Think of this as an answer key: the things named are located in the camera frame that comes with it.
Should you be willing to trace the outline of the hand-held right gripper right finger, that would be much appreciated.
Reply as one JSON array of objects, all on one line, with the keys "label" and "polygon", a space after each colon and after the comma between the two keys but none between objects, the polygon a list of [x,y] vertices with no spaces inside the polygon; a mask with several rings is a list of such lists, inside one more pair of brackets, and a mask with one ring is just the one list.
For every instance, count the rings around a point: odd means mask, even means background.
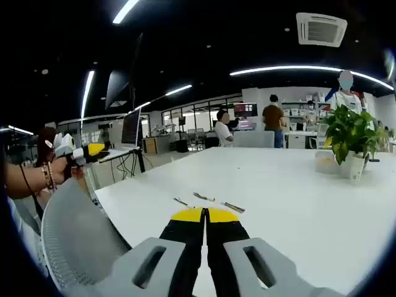
[{"label": "hand-held right gripper right finger", "polygon": [[238,217],[205,211],[208,265],[217,296],[339,296],[303,280],[296,265],[261,238],[252,238]]}]

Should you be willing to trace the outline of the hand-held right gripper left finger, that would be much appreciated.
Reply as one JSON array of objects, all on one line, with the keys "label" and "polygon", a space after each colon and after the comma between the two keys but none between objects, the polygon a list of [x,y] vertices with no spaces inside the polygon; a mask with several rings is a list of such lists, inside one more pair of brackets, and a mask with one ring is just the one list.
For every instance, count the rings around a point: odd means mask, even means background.
[{"label": "hand-held right gripper left finger", "polygon": [[174,214],[160,237],[121,256],[94,285],[75,285],[67,296],[192,296],[204,238],[202,207]]}]

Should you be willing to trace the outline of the person's left hand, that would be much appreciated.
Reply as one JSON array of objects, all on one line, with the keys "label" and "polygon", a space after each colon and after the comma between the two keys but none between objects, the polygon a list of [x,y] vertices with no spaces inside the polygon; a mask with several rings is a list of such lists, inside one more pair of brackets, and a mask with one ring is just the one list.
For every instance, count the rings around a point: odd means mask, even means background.
[{"label": "person's left hand", "polygon": [[60,185],[72,177],[71,159],[60,157],[48,162],[48,168],[55,185]]}]

